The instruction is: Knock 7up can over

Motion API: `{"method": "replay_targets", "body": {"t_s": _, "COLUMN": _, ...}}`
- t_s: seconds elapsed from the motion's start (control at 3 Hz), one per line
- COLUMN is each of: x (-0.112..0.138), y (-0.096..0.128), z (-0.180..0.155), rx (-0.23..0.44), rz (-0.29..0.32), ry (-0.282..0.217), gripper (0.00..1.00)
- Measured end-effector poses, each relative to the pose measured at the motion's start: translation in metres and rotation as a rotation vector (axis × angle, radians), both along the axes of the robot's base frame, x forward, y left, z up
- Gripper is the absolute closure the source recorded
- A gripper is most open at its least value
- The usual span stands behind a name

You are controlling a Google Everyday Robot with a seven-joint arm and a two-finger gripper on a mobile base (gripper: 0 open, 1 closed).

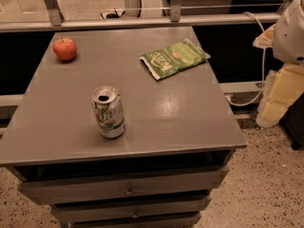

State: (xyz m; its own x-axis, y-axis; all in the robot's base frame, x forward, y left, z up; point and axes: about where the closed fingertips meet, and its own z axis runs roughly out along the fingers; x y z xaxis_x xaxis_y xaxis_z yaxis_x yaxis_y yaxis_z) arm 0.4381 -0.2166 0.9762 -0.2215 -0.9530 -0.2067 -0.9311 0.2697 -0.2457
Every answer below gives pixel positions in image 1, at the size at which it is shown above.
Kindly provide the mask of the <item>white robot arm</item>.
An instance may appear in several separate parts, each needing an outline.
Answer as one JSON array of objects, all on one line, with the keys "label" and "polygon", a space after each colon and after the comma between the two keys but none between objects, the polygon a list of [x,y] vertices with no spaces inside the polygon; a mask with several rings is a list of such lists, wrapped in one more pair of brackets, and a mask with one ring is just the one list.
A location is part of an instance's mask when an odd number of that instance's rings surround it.
[{"label": "white robot arm", "polygon": [[272,127],[304,92],[304,0],[293,0],[253,46],[271,48],[273,56],[283,63],[279,71],[270,70],[266,76],[257,109],[257,125]]}]

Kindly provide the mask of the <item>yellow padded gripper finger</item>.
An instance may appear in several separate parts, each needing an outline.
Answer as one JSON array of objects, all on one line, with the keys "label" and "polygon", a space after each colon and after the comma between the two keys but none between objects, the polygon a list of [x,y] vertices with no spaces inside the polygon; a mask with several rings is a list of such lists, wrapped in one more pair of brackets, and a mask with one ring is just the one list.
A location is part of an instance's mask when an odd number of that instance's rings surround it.
[{"label": "yellow padded gripper finger", "polygon": [[279,71],[270,70],[257,109],[257,125],[277,124],[303,93],[304,66],[284,64]]}]

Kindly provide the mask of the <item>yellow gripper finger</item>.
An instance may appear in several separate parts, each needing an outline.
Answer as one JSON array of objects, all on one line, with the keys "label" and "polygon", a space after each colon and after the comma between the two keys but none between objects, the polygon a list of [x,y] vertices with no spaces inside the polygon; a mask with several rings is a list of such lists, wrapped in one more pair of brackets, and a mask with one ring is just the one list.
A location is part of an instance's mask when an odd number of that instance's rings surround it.
[{"label": "yellow gripper finger", "polygon": [[253,42],[253,46],[256,48],[271,48],[273,46],[275,26],[271,25],[262,32]]}]

